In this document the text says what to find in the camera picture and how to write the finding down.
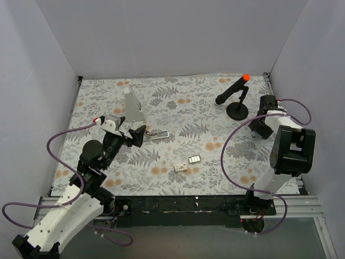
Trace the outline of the black round microphone stand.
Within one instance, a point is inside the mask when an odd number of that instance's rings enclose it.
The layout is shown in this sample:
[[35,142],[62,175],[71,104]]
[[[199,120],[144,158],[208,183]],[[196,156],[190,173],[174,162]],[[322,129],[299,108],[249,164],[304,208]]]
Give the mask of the black round microphone stand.
[[231,103],[226,108],[227,115],[236,121],[242,121],[247,118],[249,111],[246,105],[243,104],[243,101],[247,95],[249,88],[247,86],[243,87],[241,96],[239,97],[239,102]]

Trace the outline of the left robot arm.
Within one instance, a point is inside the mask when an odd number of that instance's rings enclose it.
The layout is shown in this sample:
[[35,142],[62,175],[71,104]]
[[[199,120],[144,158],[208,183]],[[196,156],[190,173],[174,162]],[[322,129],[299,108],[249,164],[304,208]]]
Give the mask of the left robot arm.
[[123,145],[141,147],[146,126],[120,131],[125,117],[100,116],[86,128],[99,126],[102,141],[90,140],[82,148],[77,168],[59,200],[41,221],[25,235],[17,235],[12,244],[21,258],[59,258],[67,244],[99,215],[108,216],[115,209],[115,196],[101,185],[104,170],[113,162]]

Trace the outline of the floral patterned table mat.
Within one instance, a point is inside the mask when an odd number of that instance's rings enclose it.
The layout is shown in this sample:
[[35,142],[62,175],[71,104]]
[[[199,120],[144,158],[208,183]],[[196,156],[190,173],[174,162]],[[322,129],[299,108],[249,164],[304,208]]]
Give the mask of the floral patterned table mat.
[[[123,146],[106,170],[103,186],[120,195],[244,194],[269,169],[274,137],[252,138],[248,127],[230,119],[216,96],[238,76],[83,79],[72,112],[69,133],[60,152],[51,195],[60,196],[76,167],[83,145],[102,140],[98,127],[84,129],[101,115],[123,116],[124,88],[131,87],[141,102],[150,132],[168,131],[142,147]],[[190,164],[188,158],[200,155]],[[175,172],[185,163],[187,170]]]

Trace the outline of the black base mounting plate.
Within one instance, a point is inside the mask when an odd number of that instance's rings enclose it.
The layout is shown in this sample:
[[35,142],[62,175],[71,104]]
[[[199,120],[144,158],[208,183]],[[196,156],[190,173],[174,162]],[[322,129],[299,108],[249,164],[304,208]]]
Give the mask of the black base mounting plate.
[[272,200],[247,195],[118,196],[98,216],[112,227],[241,227],[240,218],[276,214]]

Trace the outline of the grey metronome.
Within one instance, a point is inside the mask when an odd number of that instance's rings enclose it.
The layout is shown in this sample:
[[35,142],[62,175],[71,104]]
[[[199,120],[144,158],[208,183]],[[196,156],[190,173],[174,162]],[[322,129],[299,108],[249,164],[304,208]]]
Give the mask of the grey metronome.
[[124,88],[125,117],[128,122],[146,120],[146,113],[131,87]]

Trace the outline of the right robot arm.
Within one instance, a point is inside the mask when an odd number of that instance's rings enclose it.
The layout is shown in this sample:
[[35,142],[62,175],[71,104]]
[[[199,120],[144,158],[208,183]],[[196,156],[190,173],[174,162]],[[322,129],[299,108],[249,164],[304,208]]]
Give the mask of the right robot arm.
[[275,194],[286,182],[307,174],[313,163],[316,132],[292,120],[274,95],[260,97],[259,119],[250,122],[252,133],[262,139],[275,135],[271,168],[245,194],[244,209],[256,214],[273,206]]

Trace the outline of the white staple box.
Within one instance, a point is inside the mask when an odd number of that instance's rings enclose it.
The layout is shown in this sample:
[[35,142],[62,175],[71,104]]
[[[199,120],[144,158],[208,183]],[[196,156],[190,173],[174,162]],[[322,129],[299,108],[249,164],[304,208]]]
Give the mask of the white staple box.
[[185,163],[181,163],[174,166],[175,172],[181,172],[187,170],[187,165]]

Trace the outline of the black microphone orange tip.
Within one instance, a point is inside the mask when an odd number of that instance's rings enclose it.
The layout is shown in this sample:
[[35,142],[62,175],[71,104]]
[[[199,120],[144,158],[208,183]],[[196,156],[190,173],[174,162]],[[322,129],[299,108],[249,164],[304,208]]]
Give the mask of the black microphone orange tip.
[[215,102],[217,105],[221,105],[225,103],[225,101],[234,93],[242,91],[241,96],[239,99],[241,101],[244,100],[246,94],[249,90],[249,87],[245,84],[251,79],[249,74],[244,74],[241,78],[239,78],[235,83],[233,83],[227,90],[225,90],[222,94],[218,95]]

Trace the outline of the staple strips tray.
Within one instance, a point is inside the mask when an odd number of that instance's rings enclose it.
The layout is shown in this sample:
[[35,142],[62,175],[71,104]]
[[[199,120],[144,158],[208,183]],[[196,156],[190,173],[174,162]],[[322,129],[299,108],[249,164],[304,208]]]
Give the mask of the staple strips tray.
[[188,162],[189,162],[190,164],[192,164],[192,163],[198,163],[198,162],[200,162],[200,161],[201,161],[200,155],[194,155],[194,156],[191,156],[191,157],[188,158]]

